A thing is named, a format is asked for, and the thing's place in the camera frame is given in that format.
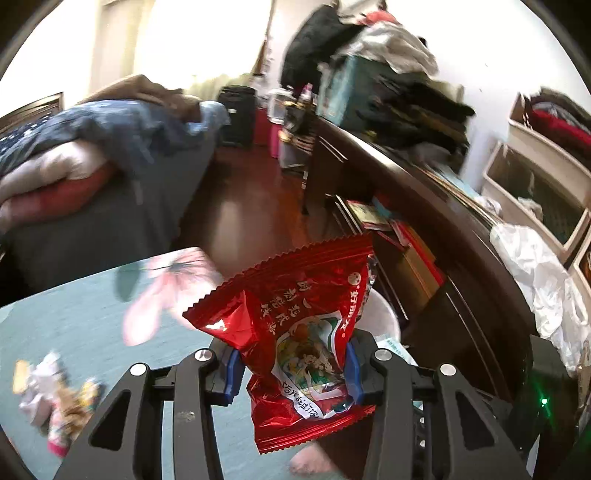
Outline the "wrappers pile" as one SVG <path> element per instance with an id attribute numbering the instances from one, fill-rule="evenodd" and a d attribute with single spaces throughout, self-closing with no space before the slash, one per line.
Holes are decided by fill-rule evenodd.
<path id="1" fill-rule="evenodd" d="M 72 387 L 61 356 L 50 351 L 36 365 L 16 361 L 12 391 L 29 423 L 46 434 L 49 451 L 63 459 L 94 414 L 103 384 L 90 377 Z"/>

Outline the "red snack bag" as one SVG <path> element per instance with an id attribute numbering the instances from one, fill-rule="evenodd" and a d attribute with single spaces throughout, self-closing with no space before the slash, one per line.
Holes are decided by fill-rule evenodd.
<path id="1" fill-rule="evenodd" d="M 266 454 L 374 413 L 346 387 L 346 345 L 374 282 L 368 234 L 305 246 L 225 281 L 183 312 L 252 372 L 254 441 Z"/>

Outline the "white pink trash bin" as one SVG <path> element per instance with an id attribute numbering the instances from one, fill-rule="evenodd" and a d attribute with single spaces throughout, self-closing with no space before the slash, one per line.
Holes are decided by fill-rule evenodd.
<path id="1" fill-rule="evenodd" d="M 370 290 L 363 305 L 362 316 L 356 321 L 356 330 L 370 333 L 377 343 L 382 340 L 401 340 L 401 327 L 396 312 L 377 290 Z"/>

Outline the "white plastic bag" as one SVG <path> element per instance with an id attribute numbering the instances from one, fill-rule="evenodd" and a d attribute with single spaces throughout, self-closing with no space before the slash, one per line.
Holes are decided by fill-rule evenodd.
<path id="1" fill-rule="evenodd" d="M 552 343 L 568 374 L 575 376 L 590 339 L 590 320 L 574 280 L 527 226 L 498 223 L 491 228 L 490 242 L 532 311 L 537 333 Z"/>

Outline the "dark wooden long cabinet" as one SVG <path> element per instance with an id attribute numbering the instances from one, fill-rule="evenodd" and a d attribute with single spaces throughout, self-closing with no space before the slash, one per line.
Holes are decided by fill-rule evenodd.
<path id="1" fill-rule="evenodd" d="M 420 365 L 452 363 L 477 388 L 513 401 L 534 319 L 487 228 L 400 155 L 325 119 L 315 130 L 301 207 L 308 237 L 361 233 L 352 202 L 380 201 L 394 226 L 374 236 L 376 286 L 403 344 Z"/>

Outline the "books in cabinet shelf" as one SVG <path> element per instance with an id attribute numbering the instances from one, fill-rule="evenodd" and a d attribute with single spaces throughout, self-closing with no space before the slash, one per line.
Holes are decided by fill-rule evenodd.
<path id="1" fill-rule="evenodd" d="M 403 254 L 403 262 L 410 269 L 426 292 L 435 292 L 444 285 L 446 274 L 436 265 L 436 257 L 406 222 L 396 219 L 394 214 L 374 198 L 374 203 L 367 204 L 356 200 L 342 200 L 345 212 L 353 217 L 353 223 L 363 231 L 376 231 L 384 239 L 398 248 Z"/>

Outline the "white shelf unit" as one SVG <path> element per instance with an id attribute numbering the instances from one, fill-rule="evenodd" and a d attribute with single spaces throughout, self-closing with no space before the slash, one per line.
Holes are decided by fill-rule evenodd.
<path id="1" fill-rule="evenodd" d="M 485 167 L 482 194 L 500 204 L 502 220 L 536 230 L 570 267 L 590 228 L 590 171 L 533 129 L 528 102 L 517 95 L 507 138 Z"/>

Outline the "pink red folded quilt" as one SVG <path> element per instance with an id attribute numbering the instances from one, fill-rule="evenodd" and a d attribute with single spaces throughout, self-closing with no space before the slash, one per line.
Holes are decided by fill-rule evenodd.
<path id="1" fill-rule="evenodd" d="M 1 177 L 1 232 L 80 210 L 116 173 L 101 150 L 83 140 L 29 158 Z"/>

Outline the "blue patterned duvet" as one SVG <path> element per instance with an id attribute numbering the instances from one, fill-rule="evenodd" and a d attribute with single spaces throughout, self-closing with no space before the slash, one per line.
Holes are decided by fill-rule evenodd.
<path id="1" fill-rule="evenodd" d="M 48 116 L 19 140 L 1 147 L 1 174 L 11 173 L 29 158 L 75 140 L 89 142 L 118 169 L 137 178 L 151 165 L 215 141 L 230 124 L 219 102 L 199 105 L 201 120 L 183 122 L 162 106 L 140 100 L 103 100 Z"/>

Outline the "pile of clothes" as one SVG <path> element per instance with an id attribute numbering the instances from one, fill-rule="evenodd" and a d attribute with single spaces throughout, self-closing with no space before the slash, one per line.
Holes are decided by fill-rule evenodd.
<path id="1" fill-rule="evenodd" d="M 301 97 L 310 88 L 318 116 L 361 133 L 387 149 L 432 145 L 441 161 L 461 169 L 475 116 L 464 89 L 439 79 L 425 39 L 409 32 L 381 1 L 356 20 L 342 19 L 338 1 L 318 7 L 283 54 L 280 86 Z"/>

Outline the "teal storage box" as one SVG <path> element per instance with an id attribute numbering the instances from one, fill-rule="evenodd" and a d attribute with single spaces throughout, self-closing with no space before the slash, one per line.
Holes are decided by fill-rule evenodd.
<path id="1" fill-rule="evenodd" d="M 339 57 L 322 75 L 318 117 L 344 130 L 363 131 L 358 112 L 369 106 L 377 77 L 389 70 L 387 64 L 361 56 Z"/>

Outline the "brown blanket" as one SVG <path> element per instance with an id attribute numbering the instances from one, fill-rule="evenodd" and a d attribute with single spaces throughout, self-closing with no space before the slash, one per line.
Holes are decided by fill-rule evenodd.
<path id="1" fill-rule="evenodd" d="M 183 122 L 201 121 L 197 96 L 186 94 L 181 88 L 167 89 L 152 82 L 145 75 L 130 75 L 94 92 L 78 105 L 102 100 L 139 100 L 164 107 Z"/>

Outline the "bed with dark frame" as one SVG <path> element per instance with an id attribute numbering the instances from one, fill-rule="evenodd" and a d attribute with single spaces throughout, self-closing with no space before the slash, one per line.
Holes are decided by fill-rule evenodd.
<path id="1" fill-rule="evenodd" d="M 4 133 L 1 147 L 50 115 Z M 109 160 L 117 173 L 80 210 L 1 232 L 2 247 L 29 289 L 43 291 L 167 251 L 214 156 L 219 134 L 221 130 L 197 151 L 149 166 L 137 178 Z"/>

